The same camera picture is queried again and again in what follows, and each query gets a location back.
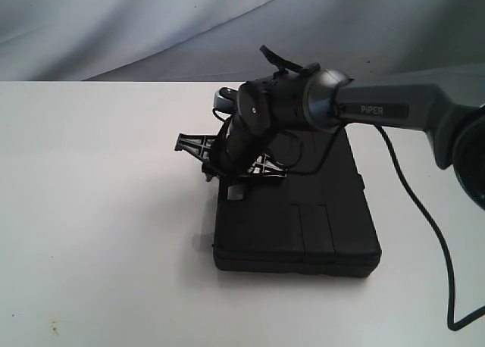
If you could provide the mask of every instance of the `white table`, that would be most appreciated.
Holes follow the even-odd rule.
[[[440,247],[371,127],[349,128],[383,249],[369,278],[215,268],[217,181],[174,143],[216,133],[223,84],[0,83],[0,345],[483,345],[485,319],[446,329]],[[390,135],[448,240],[461,317],[485,303],[485,212],[424,134]]]

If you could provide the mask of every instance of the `black case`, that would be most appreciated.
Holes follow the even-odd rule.
[[[295,132],[304,144],[295,170],[311,170],[330,135]],[[280,135],[270,146],[283,163],[298,158],[295,140]],[[345,131],[314,176],[288,175],[280,184],[246,185],[228,200],[221,181],[214,261],[221,270],[366,277],[381,250]]]

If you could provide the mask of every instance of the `white tabletop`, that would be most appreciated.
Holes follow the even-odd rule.
[[[352,126],[383,257],[366,280],[218,271],[217,181],[174,152],[227,83],[0,83],[1,346],[479,346],[446,329],[443,256],[378,133]],[[422,133],[390,130],[442,227],[456,314],[485,304],[485,212]]]

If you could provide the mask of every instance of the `black plastic case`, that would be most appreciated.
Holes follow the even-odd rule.
[[[295,134],[305,150],[294,169],[312,170],[330,135]],[[298,158],[298,143],[287,136],[270,149],[283,163]],[[214,233],[221,270],[366,277],[379,264],[379,241],[345,131],[318,174],[248,185],[241,200],[227,195],[221,182]]]

